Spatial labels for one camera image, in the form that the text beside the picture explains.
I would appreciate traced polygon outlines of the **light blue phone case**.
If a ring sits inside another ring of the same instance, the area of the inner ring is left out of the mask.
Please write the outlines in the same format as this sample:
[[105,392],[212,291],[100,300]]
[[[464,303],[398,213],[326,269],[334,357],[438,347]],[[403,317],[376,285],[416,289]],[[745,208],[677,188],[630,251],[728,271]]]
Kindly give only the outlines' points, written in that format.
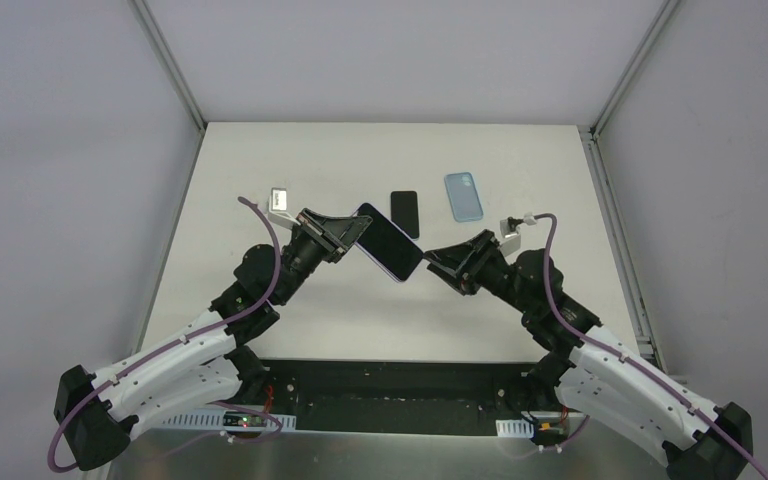
[[456,222],[464,223],[483,219],[483,208],[471,173],[447,174],[444,177],[444,186]]

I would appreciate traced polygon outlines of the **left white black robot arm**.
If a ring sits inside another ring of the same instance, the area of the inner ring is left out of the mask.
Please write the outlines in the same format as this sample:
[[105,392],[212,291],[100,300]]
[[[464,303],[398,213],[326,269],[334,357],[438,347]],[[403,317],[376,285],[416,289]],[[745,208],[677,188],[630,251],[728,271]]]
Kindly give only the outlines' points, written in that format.
[[152,347],[95,371],[76,365],[59,379],[58,429],[48,452],[57,473],[91,471],[122,454],[161,421],[214,402],[257,402],[265,370],[248,342],[280,318],[285,305],[321,263],[337,263],[373,220],[302,210],[281,246],[265,214],[270,243],[249,248],[232,284],[184,327]]

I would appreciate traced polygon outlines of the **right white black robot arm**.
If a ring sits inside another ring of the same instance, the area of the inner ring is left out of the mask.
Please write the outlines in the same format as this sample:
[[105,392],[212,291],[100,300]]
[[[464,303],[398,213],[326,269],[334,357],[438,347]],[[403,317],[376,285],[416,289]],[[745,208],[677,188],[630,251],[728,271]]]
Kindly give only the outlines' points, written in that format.
[[543,410],[559,403],[625,437],[671,479],[736,479],[753,452],[752,420],[734,402],[718,405],[677,383],[617,338],[563,291],[563,275],[545,250],[507,262],[484,230],[424,254],[428,269],[458,293],[484,289],[521,313],[546,355],[527,386]]

